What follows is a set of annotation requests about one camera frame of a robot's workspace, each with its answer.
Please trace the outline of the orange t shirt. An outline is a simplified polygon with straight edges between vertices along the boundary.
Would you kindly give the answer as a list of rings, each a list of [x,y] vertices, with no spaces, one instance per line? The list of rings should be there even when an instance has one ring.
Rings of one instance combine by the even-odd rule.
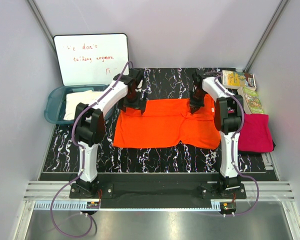
[[[127,108],[121,111],[113,145],[118,148],[168,148],[178,143],[216,149],[221,137],[214,124],[215,102],[204,97],[204,106],[190,112],[189,99],[156,99],[146,103],[144,113]]]

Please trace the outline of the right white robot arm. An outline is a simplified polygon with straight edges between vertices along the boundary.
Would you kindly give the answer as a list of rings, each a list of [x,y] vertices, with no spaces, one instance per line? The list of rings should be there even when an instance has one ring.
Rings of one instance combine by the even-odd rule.
[[[228,91],[219,82],[221,72],[197,69],[192,74],[193,90],[189,94],[190,112],[194,114],[206,106],[204,97],[214,100],[214,125],[221,139],[221,166],[219,179],[212,192],[222,198],[233,198],[240,191],[238,143],[244,124],[243,98]]]

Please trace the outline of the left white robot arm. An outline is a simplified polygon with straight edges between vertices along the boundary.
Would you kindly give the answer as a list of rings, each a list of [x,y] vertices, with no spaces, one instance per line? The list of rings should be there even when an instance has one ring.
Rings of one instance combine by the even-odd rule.
[[[140,88],[144,71],[131,68],[127,75],[117,74],[110,85],[91,103],[78,103],[72,127],[72,142],[79,148],[79,172],[70,181],[72,192],[93,198],[98,193],[97,155],[106,134],[105,117],[112,107],[122,111],[134,109],[143,114],[147,100],[141,97]]]

